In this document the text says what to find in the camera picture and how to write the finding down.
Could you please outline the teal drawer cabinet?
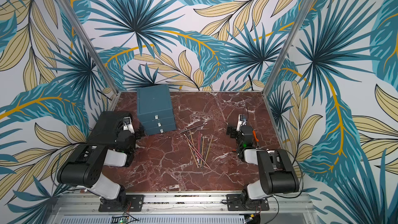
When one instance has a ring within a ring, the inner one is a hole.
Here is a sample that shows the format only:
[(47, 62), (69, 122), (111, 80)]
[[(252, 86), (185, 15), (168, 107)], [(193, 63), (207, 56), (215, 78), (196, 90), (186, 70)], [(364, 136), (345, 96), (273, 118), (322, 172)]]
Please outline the teal drawer cabinet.
[(168, 85), (137, 90), (137, 117), (148, 136), (176, 130)]

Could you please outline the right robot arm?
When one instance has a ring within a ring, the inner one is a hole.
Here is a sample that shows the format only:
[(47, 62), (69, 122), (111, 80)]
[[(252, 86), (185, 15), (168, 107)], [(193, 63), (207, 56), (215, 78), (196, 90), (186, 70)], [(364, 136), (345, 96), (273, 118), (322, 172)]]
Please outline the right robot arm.
[(227, 135), (236, 139), (238, 158), (258, 166), (259, 172), (259, 179), (245, 186), (240, 194), (227, 195), (229, 211), (268, 210), (268, 198), (299, 191), (299, 180), (286, 150), (258, 148), (257, 136), (249, 125), (228, 126)]

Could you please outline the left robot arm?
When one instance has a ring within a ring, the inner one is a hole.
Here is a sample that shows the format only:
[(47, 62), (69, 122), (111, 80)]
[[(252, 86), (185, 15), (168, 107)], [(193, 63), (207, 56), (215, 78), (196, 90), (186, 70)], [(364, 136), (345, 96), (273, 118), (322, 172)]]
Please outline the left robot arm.
[(57, 172), (57, 181), (86, 189), (99, 196), (99, 211), (127, 209), (131, 201), (126, 189), (102, 172), (104, 166), (129, 167), (134, 159), (136, 140), (130, 112), (102, 112), (84, 144), (78, 145)]

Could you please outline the dark pencil near cabinet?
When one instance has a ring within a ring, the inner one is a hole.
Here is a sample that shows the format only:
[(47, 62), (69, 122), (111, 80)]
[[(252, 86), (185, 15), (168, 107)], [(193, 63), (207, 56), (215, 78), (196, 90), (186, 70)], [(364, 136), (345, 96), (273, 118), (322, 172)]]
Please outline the dark pencil near cabinet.
[(200, 125), (196, 125), (196, 126), (190, 127), (190, 128), (186, 128), (186, 129), (182, 130), (180, 133), (182, 134), (184, 132), (188, 132), (190, 130), (193, 130), (193, 129), (196, 129), (196, 128), (199, 128), (199, 127), (202, 127), (202, 126), (205, 126), (205, 125), (207, 125), (207, 122), (203, 123), (203, 124), (200, 124)]

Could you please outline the red pencil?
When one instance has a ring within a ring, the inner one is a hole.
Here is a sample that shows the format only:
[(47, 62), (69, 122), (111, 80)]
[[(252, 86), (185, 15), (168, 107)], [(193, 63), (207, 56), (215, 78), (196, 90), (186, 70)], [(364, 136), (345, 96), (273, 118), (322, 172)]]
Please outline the red pencil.
[(199, 139), (198, 139), (198, 148), (197, 148), (197, 151), (198, 151), (198, 160), (199, 161), (201, 161), (201, 157), (202, 157), (202, 133), (198, 133), (198, 137), (199, 137)]

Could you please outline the brown pencil right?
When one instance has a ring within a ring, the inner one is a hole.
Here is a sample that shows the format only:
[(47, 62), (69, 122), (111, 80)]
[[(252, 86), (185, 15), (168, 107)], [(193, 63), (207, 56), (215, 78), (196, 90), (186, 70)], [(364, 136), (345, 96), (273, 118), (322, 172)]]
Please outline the brown pencil right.
[(208, 157), (209, 150), (210, 150), (210, 147), (211, 147), (211, 144), (212, 144), (212, 140), (213, 140), (213, 136), (211, 136), (211, 139), (210, 139), (210, 141), (207, 143), (207, 146), (206, 146), (206, 149), (205, 149), (205, 156), (204, 156), (204, 161), (205, 161), (205, 162), (207, 161), (207, 157)]

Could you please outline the small circuit board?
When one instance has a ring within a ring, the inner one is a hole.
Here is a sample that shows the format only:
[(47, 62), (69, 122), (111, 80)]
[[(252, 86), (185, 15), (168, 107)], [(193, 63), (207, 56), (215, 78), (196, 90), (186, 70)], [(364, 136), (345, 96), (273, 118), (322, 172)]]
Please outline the small circuit board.
[(110, 223), (111, 224), (126, 224), (129, 221), (129, 217), (127, 216), (112, 216)]

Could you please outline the orange handled tool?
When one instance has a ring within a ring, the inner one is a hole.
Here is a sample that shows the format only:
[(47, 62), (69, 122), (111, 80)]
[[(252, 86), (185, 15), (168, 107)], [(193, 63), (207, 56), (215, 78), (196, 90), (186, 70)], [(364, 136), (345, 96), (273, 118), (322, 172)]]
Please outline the orange handled tool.
[(254, 139), (254, 141), (258, 144), (258, 143), (259, 143), (259, 139), (258, 139), (257, 136), (256, 136), (255, 130), (252, 131), (252, 134), (253, 134), (253, 139)]

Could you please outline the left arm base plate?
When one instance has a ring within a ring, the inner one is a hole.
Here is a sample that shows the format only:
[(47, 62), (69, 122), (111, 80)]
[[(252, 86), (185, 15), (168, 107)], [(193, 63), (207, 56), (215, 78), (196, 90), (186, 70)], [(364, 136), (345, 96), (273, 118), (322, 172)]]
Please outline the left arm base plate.
[(126, 195), (117, 199), (100, 198), (99, 212), (141, 212), (144, 195)]

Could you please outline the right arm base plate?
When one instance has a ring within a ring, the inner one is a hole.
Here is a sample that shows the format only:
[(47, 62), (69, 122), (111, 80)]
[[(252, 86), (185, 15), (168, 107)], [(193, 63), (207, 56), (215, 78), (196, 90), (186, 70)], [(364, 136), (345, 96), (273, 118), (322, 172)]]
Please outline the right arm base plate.
[(269, 211), (269, 204), (266, 200), (252, 200), (243, 194), (228, 194), (224, 203), (228, 211)]

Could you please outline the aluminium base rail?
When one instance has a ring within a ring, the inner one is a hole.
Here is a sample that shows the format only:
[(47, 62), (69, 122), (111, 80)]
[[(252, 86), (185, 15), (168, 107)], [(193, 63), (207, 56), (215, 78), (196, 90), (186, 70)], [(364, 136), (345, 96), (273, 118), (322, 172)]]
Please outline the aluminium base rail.
[(127, 224), (318, 224), (320, 219), (308, 194), (298, 198), (269, 198), (269, 211), (228, 211), (231, 191), (139, 192), (141, 212), (99, 212), (99, 198), (67, 194), (59, 198), (46, 223), (110, 224), (112, 216), (127, 216)]

